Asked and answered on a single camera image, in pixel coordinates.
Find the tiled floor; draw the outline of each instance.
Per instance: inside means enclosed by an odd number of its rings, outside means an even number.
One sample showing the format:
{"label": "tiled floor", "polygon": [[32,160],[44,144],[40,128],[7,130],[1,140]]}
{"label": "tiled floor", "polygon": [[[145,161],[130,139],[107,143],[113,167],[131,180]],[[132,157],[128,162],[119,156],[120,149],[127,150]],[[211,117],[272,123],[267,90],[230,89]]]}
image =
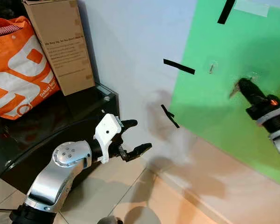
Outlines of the tiled floor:
{"label": "tiled floor", "polygon": [[[0,208],[15,209],[25,195],[0,181]],[[55,224],[96,224],[115,215],[125,224],[215,224],[183,195],[146,169],[142,159],[112,159],[99,166],[67,198]],[[0,213],[0,224],[10,224]]]}

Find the robotic arm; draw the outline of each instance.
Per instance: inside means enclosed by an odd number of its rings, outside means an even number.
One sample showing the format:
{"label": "robotic arm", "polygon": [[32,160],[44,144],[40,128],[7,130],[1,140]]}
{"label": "robotic arm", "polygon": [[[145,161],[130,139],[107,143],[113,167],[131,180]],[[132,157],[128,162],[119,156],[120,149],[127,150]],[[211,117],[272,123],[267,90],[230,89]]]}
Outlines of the robotic arm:
{"label": "robotic arm", "polygon": [[53,152],[49,164],[39,173],[26,201],[10,214],[13,224],[52,224],[71,189],[75,177],[92,163],[107,163],[114,156],[131,161],[149,150],[151,143],[136,147],[127,153],[121,146],[121,135],[136,120],[120,121],[106,114],[96,127],[92,142],[65,142]]}
{"label": "robotic arm", "polygon": [[265,96],[246,78],[239,80],[238,88],[252,105],[246,109],[247,113],[270,133],[269,138],[280,153],[280,100],[274,95]]}

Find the orange shopping bag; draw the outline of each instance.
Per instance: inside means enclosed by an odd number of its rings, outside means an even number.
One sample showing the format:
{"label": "orange shopping bag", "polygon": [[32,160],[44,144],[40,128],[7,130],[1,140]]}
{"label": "orange shopping bag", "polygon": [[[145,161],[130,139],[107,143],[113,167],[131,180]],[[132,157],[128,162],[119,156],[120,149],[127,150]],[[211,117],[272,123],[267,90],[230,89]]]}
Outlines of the orange shopping bag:
{"label": "orange shopping bag", "polygon": [[0,19],[0,34],[0,116],[15,120],[59,86],[27,18]]}

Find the brown cardboard box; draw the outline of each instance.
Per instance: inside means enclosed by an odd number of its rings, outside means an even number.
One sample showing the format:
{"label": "brown cardboard box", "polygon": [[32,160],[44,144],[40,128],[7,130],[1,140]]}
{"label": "brown cardboard box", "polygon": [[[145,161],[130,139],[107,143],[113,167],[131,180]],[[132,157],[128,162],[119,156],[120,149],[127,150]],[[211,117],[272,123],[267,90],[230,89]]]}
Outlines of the brown cardboard box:
{"label": "brown cardboard box", "polygon": [[77,1],[23,4],[64,95],[94,86]]}

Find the cable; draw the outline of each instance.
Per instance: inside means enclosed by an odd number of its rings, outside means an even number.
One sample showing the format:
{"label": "cable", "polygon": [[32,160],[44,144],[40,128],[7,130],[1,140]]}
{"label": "cable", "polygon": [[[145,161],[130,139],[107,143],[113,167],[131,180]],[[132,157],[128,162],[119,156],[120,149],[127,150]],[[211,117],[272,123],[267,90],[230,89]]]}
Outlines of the cable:
{"label": "cable", "polygon": [[43,143],[46,140],[50,140],[51,138],[56,137],[58,134],[62,133],[63,131],[65,131],[66,129],[69,129],[70,127],[73,127],[77,124],[81,124],[83,122],[89,121],[89,120],[93,120],[93,119],[100,119],[99,116],[96,117],[90,117],[84,120],[80,120],[77,121],[75,123],[72,123],[70,125],[67,125],[57,131],[55,131],[54,133],[52,133],[50,136],[45,137],[44,139],[41,139],[40,141],[38,141],[37,143],[33,144],[31,147],[29,147],[25,152],[21,153],[20,155],[18,155],[14,160],[12,160],[11,162],[9,162],[6,167],[4,168],[4,170],[0,173],[0,178],[11,168],[13,168],[14,166],[17,165],[17,161],[22,158],[24,155],[26,155],[27,153],[29,153],[33,148],[35,148],[36,146],[38,146],[39,144]]}

